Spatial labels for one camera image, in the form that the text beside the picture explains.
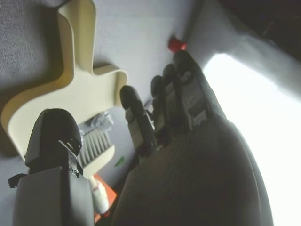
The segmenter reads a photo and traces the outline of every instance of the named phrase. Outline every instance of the beige dustpan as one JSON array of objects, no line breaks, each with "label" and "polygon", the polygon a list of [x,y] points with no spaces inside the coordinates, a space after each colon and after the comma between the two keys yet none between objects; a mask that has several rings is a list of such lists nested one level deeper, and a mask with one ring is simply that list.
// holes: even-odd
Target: beige dustpan
[{"label": "beige dustpan", "polygon": [[[1,114],[1,124],[23,159],[34,123],[44,109],[65,109],[80,124],[119,106],[119,91],[127,83],[127,73],[113,65],[93,69],[96,9],[91,0],[72,0],[60,7],[57,15],[62,76],[19,93]],[[114,146],[92,163],[99,170],[113,154]]]}]

